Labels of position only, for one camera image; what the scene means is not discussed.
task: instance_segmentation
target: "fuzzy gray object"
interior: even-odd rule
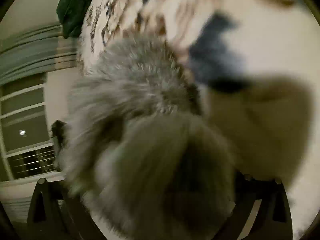
[[[131,239],[212,236],[230,212],[232,160],[172,52],[156,37],[121,39],[95,69],[69,100],[59,161],[71,193]]]

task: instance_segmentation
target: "gray fur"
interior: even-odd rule
[[[120,234],[204,239],[229,214],[227,143],[194,115],[171,51],[155,37],[110,45],[70,95],[60,157],[71,192]]]

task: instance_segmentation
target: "dark green cloth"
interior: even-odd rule
[[[57,6],[57,14],[62,24],[62,34],[66,39],[79,37],[85,14],[91,0],[60,0]]]

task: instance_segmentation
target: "white window frame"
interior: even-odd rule
[[[21,112],[29,110],[29,109],[36,108],[36,107],[39,107],[39,106],[45,106],[45,102],[42,102],[42,103],[39,103],[39,104],[35,104],[35,105],[31,105],[31,106],[27,106],[27,107],[24,107],[24,108],[21,108],[21,109],[14,110],[14,111],[9,112],[7,114],[3,114],[3,115],[1,114],[1,103],[4,100],[7,100],[7,99],[12,98],[12,97],[15,97],[17,95],[21,95],[21,94],[27,93],[27,92],[32,91],[32,90],[36,90],[36,89],[40,89],[40,88],[44,89],[44,87],[45,87],[45,83],[40,84],[40,85],[35,85],[35,86],[32,86],[32,87],[28,87],[28,88],[25,88],[25,89],[22,89],[22,90],[18,90],[16,92],[13,92],[13,93],[8,94],[6,96],[0,97],[0,119],[3,119],[5,117],[8,117],[8,116],[13,115],[13,114],[21,113]],[[31,145],[29,147],[23,147],[23,148],[20,148],[20,149],[15,149],[15,150],[11,151],[12,153],[7,152],[6,149],[5,149],[5,145],[4,145],[4,140],[3,140],[3,135],[2,135],[2,127],[1,127],[1,122],[0,122],[0,150],[1,150],[1,157],[2,157],[2,160],[3,160],[3,163],[4,163],[4,168],[6,170],[6,173],[8,175],[9,180],[15,180],[14,177],[13,177],[9,162],[8,162],[8,158],[9,157],[16,156],[16,155],[19,155],[19,154],[22,154],[22,153],[31,152],[31,151],[34,151],[34,150],[39,150],[39,149],[42,149],[42,148],[45,148],[45,147],[48,147],[48,146],[53,146],[52,141],[46,141],[46,142],[38,143],[36,145]]]

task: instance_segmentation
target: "stuffed animal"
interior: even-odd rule
[[[107,46],[71,91],[60,165],[71,193],[131,239],[212,237],[234,194],[228,142],[157,37]]]

